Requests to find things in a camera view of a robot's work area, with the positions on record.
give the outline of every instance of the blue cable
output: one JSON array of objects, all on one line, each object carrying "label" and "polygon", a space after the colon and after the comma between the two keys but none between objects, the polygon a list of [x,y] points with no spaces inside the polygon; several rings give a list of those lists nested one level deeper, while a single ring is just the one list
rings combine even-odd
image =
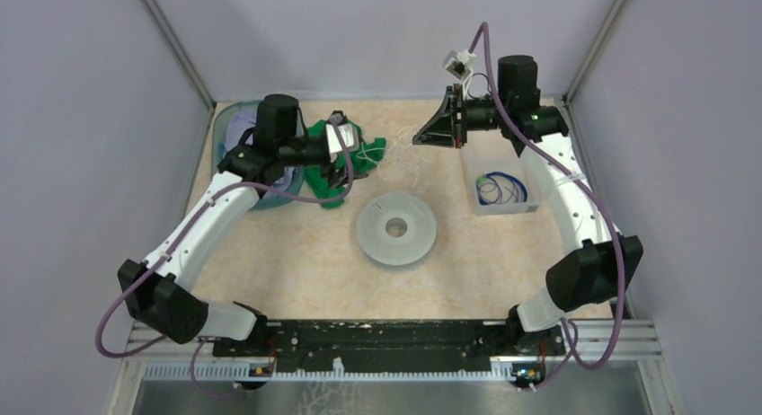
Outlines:
[{"label": "blue cable", "polygon": [[[517,188],[521,192],[521,197],[517,197],[517,195],[515,194],[515,190],[513,190],[511,192],[510,198],[508,200],[506,200],[506,201],[503,201],[502,200],[502,188],[501,188],[500,184],[497,182],[497,180],[495,180],[495,177],[502,177],[503,179],[510,181],[510,184],[514,188]],[[485,182],[483,182],[484,180],[489,180],[489,181],[491,181],[491,183],[485,183]],[[490,193],[490,192],[495,191],[495,189],[489,190],[489,191],[486,191],[486,192],[483,191],[483,187],[488,185],[488,184],[494,185],[495,189],[498,190],[497,198],[494,201],[488,201],[487,199],[485,199],[482,196],[483,193]],[[500,172],[500,171],[488,172],[488,173],[480,176],[479,178],[477,178],[476,179],[476,194],[477,194],[477,197],[479,198],[479,204],[482,205],[482,206],[489,206],[489,205],[496,205],[496,204],[507,204],[508,201],[510,201],[513,198],[516,199],[514,202],[517,202],[517,203],[518,202],[527,202],[529,200],[529,193],[527,192],[527,187],[524,186],[524,183],[522,183],[519,179],[517,179],[516,177],[514,177],[512,175],[509,175],[509,174],[506,174],[505,172]]]}]

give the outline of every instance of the teal basket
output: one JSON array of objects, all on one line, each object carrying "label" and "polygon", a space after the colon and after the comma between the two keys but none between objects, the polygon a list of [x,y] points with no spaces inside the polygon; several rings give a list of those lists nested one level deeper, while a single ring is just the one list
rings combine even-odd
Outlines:
[{"label": "teal basket", "polygon": [[[220,111],[212,126],[212,175],[217,173],[217,165],[222,161],[225,156],[225,135],[227,132],[227,125],[230,123],[230,119],[233,116],[243,110],[256,110],[260,101],[248,101],[238,102]],[[294,177],[291,179],[291,184],[286,188],[286,192],[298,195],[302,190],[302,184],[305,182],[305,170],[302,168],[296,168],[294,170]],[[291,202],[291,199],[283,197],[272,196],[265,199],[261,199],[256,206],[252,207],[252,210],[264,210],[267,208],[273,208],[282,206]]]}]

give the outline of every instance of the spool center hole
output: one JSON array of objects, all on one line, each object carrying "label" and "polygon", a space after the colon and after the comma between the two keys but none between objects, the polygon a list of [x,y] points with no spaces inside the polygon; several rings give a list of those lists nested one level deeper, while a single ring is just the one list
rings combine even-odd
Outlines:
[{"label": "spool center hole", "polygon": [[392,217],[386,222],[386,233],[393,237],[402,237],[407,232],[407,223],[399,217]]}]

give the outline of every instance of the clear plastic container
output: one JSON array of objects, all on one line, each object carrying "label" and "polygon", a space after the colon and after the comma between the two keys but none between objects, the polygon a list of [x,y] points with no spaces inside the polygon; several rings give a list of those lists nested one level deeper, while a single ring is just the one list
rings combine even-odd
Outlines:
[{"label": "clear plastic container", "polygon": [[510,141],[497,132],[476,134],[468,133],[468,142],[460,151],[465,191],[474,213],[487,216],[536,211],[543,202],[542,190]]},{"label": "clear plastic container", "polygon": [[[215,121],[212,124],[212,175],[217,173],[217,165],[222,161],[225,156],[225,139],[227,134],[227,126],[230,124],[230,120],[233,116],[244,110],[256,110],[260,101],[248,101],[238,102],[230,105],[224,110],[220,111],[215,117]],[[305,171],[302,168],[296,168],[294,175],[291,178],[291,183],[284,190],[288,193],[298,195],[302,189],[302,185],[305,182]],[[267,208],[273,208],[282,206],[291,202],[291,199],[285,199],[279,196],[268,196],[260,199],[257,205],[252,207],[252,210],[264,210]]]}]

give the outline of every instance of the white plastic box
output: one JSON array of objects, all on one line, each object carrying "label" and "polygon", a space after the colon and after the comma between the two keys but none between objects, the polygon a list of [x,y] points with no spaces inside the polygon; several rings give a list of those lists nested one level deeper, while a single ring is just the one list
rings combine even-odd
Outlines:
[{"label": "white plastic box", "polygon": [[[465,191],[476,215],[529,213],[536,211],[542,204],[543,194],[535,176],[516,156],[511,142],[501,137],[499,132],[469,132],[468,142],[461,149],[460,155]],[[492,203],[498,202],[496,192],[491,190],[493,185],[483,188],[482,199],[487,204],[480,203],[477,180],[491,172],[502,172],[520,181],[527,190],[526,200],[523,191],[514,188],[511,181],[498,175],[493,179],[502,190],[500,203]]]}]

